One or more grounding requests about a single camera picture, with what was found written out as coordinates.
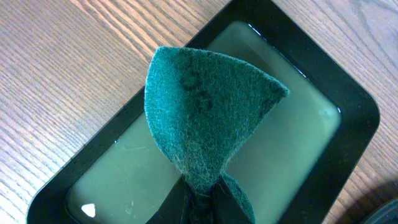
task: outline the tray rim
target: tray rim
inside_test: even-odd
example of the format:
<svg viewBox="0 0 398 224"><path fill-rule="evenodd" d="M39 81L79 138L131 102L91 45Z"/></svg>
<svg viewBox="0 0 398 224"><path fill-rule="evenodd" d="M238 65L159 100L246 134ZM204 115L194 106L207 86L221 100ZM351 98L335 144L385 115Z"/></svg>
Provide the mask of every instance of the tray rim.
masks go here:
<svg viewBox="0 0 398 224"><path fill-rule="evenodd" d="M278 221L321 223L376 132L379 108L371 95L271 0L230 1L186 47L204 49L234 21L255 28L341 110L339 128ZM46 223L78 223L66 209L68 189L143 112L143 104L144 87L35 194L26 215L28 224L44 222L38 218Z"/></svg>

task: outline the green felt fabric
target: green felt fabric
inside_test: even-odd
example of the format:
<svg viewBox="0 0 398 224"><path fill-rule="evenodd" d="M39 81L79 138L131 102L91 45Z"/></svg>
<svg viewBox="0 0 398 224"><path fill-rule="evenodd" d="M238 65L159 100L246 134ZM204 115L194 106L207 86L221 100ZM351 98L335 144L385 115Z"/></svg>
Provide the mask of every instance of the green felt fabric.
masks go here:
<svg viewBox="0 0 398 224"><path fill-rule="evenodd" d="M159 47L148 71L144 109L159 149L195 193L207 194L264 116L288 94L275 78L242 60Z"/></svg>
<svg viewBox="0 0 398 224"><path fill-rule="evenodd" d="M229 190L233 194L237 203L242 208L243 212L246 214L247 217L249 217L250 221L255 223L256 219L254 218L253 208L248 199L248 196L246 196L246 194L242 190L241 186L239 186L237 181L234 180L230 175L228 175L226 173L223 174L223 179L225 180L226 185L228 185Z"/></svg>

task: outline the liquid surface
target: liquid surface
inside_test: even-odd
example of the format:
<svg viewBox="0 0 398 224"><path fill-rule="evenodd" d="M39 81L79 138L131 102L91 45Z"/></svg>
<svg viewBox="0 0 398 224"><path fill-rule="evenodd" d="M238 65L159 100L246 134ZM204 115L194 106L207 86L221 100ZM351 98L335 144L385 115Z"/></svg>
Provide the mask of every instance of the liquid surface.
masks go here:
<svg viewBox="0 0 398 224"><path fill-rule="evenodd" d="M275 223L339 126L339 111L247 24L232 23L207 49L243 59L291 90L228 168L257 223ZM145 223L178 177L142 114L72 187L68 208L82 223Z"/></svg>

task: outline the rectangular tray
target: rectangular tray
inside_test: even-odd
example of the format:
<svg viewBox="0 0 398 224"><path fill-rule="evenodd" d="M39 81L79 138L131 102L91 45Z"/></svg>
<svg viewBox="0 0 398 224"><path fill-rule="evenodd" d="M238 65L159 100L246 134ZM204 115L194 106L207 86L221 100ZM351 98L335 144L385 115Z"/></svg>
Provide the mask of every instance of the rectangular tray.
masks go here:
<svg viewBox="0 0 398 224"><path fill-rule="evenodd" d="M279 220L321 223L376 132L377 104L270 0L232 0L186 47L205 49L234 21L255 28L341 111L338 130ZM141 89L39 190L27 213L28 224L78 223L67 212L69 188L143 112L143 105Z"/></svg>

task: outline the wood grain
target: wood grain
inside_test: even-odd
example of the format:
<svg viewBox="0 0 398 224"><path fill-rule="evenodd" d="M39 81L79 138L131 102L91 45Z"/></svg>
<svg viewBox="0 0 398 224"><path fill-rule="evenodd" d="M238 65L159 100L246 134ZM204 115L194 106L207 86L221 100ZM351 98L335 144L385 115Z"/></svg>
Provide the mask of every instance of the wood grain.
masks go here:
<svg viewBox="0 0 398 224"><path fill-rule="evenodd" d="M154 50L183 46L228 0L0 2L0 223L144 84ZM275 0L376 99L381 124L325 223L398 196L398 1Z"/></svg>

